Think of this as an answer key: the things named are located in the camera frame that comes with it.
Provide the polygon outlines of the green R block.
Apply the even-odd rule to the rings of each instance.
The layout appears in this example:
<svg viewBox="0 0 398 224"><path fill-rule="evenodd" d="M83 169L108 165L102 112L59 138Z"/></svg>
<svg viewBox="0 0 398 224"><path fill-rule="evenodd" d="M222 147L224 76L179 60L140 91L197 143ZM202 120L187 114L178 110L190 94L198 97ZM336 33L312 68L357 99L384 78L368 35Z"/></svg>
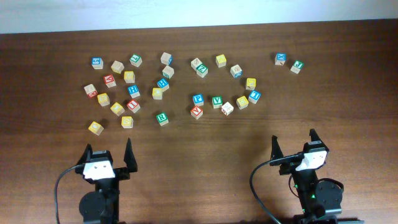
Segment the green R block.
<svg viewBox="0 0 398 224"><path fill-rule="evenodd" d="M163 126L169 122L169 119L168 119L166 113L164 113L164 112L157 114L156 119L160 126Z"/></svg>

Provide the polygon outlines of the yellow S block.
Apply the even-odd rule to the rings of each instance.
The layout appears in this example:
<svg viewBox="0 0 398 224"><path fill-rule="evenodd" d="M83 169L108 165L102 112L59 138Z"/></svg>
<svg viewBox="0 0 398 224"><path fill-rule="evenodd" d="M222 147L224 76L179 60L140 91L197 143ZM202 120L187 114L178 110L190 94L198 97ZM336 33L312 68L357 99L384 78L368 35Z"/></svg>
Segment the yellow S block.
<svg viewBox="0 0 398 224"><path fill-rule="evenodd" d="M101 106L107 106L110 104L110 99L107 93L97 95L98 103Z"/></svg>
<svg viewBox="0 0 398 224"><path fill-rule="evenodd" d="M123 116L121 119L121 126L125 129L131 129L134 127L134 120L131 116Z"/></svg>

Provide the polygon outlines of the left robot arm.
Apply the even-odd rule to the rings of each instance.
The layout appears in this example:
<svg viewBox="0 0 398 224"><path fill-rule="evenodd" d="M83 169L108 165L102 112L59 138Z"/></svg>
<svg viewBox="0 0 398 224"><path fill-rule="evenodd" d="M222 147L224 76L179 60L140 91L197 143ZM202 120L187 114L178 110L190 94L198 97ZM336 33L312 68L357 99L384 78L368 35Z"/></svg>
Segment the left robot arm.
<svg viewBox="0 0 398 224"><path fill-rule="evenodd" d="M84 223L119 223L119 183L129 180L137 172L137 162L128 139L124 153L124 167L114 168L109 151L93 151L87 145L77 162L75 172L95 186L94 191L85 194L79 203L79 212Z"/></svg>

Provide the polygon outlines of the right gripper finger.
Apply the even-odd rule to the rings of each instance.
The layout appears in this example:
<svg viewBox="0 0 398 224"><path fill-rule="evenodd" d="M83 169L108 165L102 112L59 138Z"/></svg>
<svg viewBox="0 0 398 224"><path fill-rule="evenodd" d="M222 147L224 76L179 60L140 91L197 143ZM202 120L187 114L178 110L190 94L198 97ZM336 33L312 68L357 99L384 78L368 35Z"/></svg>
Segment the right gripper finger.
<svg viewBox="0 0 398 224"><path fill-rule="evenodd" d="M277 136L272 136L272 143L271 143L271 160L281 159L283 158L282 150L279 146Z"/></svg>
<svg viewBox="0 0 398 224"><path fill-rule="evenodd" d="M308 142L309 145L324 144L324 142L320 139L315 129L309 130L309 136L310 136L310 142Z"/></svg>

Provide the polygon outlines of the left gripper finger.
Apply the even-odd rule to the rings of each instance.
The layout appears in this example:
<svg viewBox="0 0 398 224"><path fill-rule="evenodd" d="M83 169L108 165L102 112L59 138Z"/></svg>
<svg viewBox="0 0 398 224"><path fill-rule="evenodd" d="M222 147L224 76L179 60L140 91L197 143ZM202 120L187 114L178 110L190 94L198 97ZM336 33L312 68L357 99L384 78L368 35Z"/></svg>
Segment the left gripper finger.
<svg viewBox="0 0 398 224"><path fill-rule="evenodd" d="M91 144L87 144L83 154L79 158L76 165L82 165L82 164L89 162L91 159L92 153L93 153L93 150L92 150Z"/></svg>
<svg viewBox="0 0 398 224"><path fill-rule="evenodd" d="M124 162L129 172L137 172L137 162L132 151L131 139L127 139L126 149L124 153Z"/></svg>

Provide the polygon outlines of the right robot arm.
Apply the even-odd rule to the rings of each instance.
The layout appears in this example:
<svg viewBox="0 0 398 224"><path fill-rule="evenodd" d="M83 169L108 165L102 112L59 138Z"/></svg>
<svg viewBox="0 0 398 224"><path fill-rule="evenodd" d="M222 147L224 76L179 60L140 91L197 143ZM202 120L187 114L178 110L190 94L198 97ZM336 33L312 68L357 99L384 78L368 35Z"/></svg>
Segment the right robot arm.
<svg viewBox="0 0 398 224"><path fill-rule="evenodd" d="M284 156L277 136L272 137L271 166L279 167L280 175L291 175L303 210L294 216L295 223L337 223L342 212L344 185L337 180L317 177L316 171L326 164L329 149L314 129L303 150Z"/></svg>

